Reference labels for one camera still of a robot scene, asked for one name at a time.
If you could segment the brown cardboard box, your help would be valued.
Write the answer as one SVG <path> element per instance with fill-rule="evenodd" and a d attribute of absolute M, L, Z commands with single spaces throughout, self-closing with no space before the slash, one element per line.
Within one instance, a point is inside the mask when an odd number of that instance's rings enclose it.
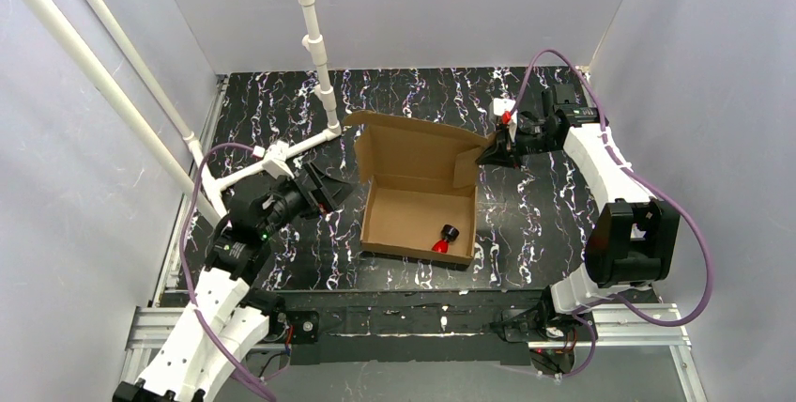
<path fill-rule="evenodd" d="M 467 266 L 477 232 L 476 160 L 488 137 L 464 128 L 361 110 L 344 118 L 362 132 L 354 142 L 360 182 L 370 186 L 363 251 Z M 460 234 L 446 254 L 432 251 L 444 224 Z"/>

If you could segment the red emergency stop button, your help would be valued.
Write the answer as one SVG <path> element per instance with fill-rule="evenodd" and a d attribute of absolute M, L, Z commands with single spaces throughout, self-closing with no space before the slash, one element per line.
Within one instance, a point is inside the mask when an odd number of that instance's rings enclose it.
<path fill-rule="evenodd" d="M 440 239 L 433 245 L 432 251 L 446 254 L 453 242 L 459 237 L 459 230 L 451 224 L 444 224 L 440 230 Z"/>

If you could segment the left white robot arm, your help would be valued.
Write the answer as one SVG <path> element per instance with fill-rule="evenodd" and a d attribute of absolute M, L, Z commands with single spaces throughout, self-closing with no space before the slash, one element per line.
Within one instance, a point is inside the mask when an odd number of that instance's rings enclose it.
<path fill-rule="evenodd" d="M 351 183 L 307 162 L 294 178 L 249 176 L 233 186 L 189 303 L 154 359 L 114 401 L 212 401 L 242 359 L 279 325 L 283 297 L 253 287 L 270 241 L 296 218 L 321 217 L 353 192 Z"/>

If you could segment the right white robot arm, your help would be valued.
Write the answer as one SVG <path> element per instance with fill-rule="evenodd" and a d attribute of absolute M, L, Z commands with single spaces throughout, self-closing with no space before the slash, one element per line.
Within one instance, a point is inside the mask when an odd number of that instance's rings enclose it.
<path fill-rule="evenodd" d="M 489 111 L 496 121 L 480 165 L 517 167 L 523 157 L 564 152 L 576 165 L 600 210 L 585 244 L 582 264 L 547 286 L 536 305 L 507 310 L 491 329 L 508 342 L 534 337 L 573 341 L 583 326 L 576 316 L 618 294 L 641 289 L 668 276 L 680 214 L 628 176 L 619 161 L 600 108 L 575 100 L 572 85 L 543 90 L 543 115 L 520 112 L 515 100 L 495 98 Z"/>

